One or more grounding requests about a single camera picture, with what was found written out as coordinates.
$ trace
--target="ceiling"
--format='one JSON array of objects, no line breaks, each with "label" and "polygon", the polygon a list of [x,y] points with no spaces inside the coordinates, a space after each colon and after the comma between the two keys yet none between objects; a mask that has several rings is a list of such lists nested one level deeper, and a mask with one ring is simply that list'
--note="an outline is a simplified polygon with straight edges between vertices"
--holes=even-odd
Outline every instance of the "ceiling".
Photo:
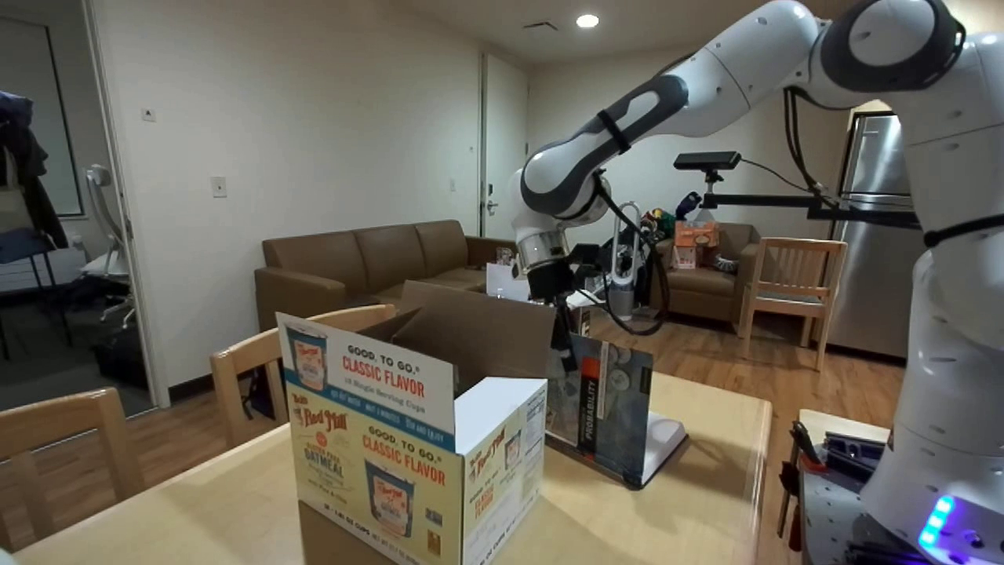
[{"label": "ceiling", "polygon": [[[630,52],[687,55],[764,0],[401,0],[510,58],[547,65]],[[833,19],[857,0],[806,0]],[[596,12],[593,31],[573,29],[576,12]]]}]

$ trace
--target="wooden chair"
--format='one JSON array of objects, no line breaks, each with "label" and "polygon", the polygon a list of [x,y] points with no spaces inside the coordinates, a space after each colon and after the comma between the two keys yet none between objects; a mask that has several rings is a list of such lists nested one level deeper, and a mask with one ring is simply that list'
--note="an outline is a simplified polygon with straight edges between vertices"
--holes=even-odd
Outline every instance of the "wooden chair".
[{"label": "wooden chair", "polygon": [[[388,305],[363,305],[363,309],[313,313],[310,320],[322,326],[340,326],[340,330],[360,330],[360,326],[388,320],[391,313],[395,309]],[[264,427],[273,427],[273,422],[288,422],[278,357],[282,352],[278,352],[277,330],[247,336],[210,357],[216,405],[225,422],[229,446],[240,446],[258,437]],[[273,403],[273,422],[252,422],[252,410],[246,410],[242,377],[252,377],[254,371],[264,371],[271,403]]]},{"label": "wooden chair", "polygon": [[749,357],[757,312],[804,317],[801,347],[811,347],[818,323],[816,371],[823,371],[829,343],[829,313],[844,272],[844,242],[837,238],[764,238],[745,293],[741,336]]},{"label": "wooden chair", "polygon": [[[51,403],[0,411],[0,461],[11,465],[16,493],[25,501],[35,536],[58,530],[47,512],[47,491],[35,468],[35,450],[94,429],[111,461],[117,501],[136,496],[145,482],[127,434],[127,416],[117,389],[75,394]],[[14,549],[0,514],[0,547]]]}]

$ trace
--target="brown cardboard box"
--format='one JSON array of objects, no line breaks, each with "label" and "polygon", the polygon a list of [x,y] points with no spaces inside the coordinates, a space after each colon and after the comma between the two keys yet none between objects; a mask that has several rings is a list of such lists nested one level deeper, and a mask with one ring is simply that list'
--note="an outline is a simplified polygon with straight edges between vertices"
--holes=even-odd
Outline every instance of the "brown cardboard box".
[{"label": "brown cardboard box", "polygon": [[307,561],[485,561],[540,496],[552,312],[410,283],[401,312],[278,317]]}]

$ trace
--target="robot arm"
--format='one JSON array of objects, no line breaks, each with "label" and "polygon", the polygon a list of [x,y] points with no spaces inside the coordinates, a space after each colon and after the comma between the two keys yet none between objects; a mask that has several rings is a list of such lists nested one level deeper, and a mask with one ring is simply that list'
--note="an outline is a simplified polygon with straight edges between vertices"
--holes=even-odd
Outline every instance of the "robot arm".
[{"label": "robot arm", "polygon": [[[879,87],[924,87],[937,79],[957,43],[944,8],[932,35],[925,19],[904,19],[894,0],[873,5],[864,0],[844,19],[826,24],[798,0],[770,0],[693,58],[598,111],[572,137],[540,147],[520,171],[524,213],[515,223],[532,297],[552,301],[572,280],[562,272],[562,237],[572,226],[596,223],[609,210],[609,202],[596,197],[598,166],[630,152],[633,141],[713,136],[784,87],[801,87],[829,108],[852,108],[873,100]],[[882,41],[879,55],[849,49],[849,29],[873,24],[868,19],[896,19],[896,37]],[[894,79],[882,83],[867,73],[868,58],[904,64],[894,65]]]},{"label": "robot arm", "polygon": [[932,560],[1000,561],[1000,65],[1004,35],[965,41],[940,0],[859,0],[836,23],[818,23],[798,0],[770,0],[524,164],[515,242],[529,297],[560,301],[572,293],[562,237],[609,210],[609,197],[596,197],[601,164],[633,141],[720,132],[784,87],[826,108],[882,99],[904,122],[912,205],[932,250],[912,272],[910,365],[894,446],[859,501],[884,530]]}]

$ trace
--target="black device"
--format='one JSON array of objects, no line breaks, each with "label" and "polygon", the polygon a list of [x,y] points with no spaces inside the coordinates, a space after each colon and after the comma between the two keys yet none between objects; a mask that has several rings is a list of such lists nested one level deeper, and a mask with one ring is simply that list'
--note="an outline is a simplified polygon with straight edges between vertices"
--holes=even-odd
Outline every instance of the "black device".
[{"label": "black device", "polygon": [[840,472],[859,483],[867,483],[873,478],[882,451],[884,451],[884,443],[844,437],[844,434],[826,434],[826,468]]},{"label": "black device", "polygon": [[676,171],[702,171],[713,184],[722,184],[720,171],[734,171],[745,157],[737,152],[700,152],[700,153],[677,153],[670,164]]}]

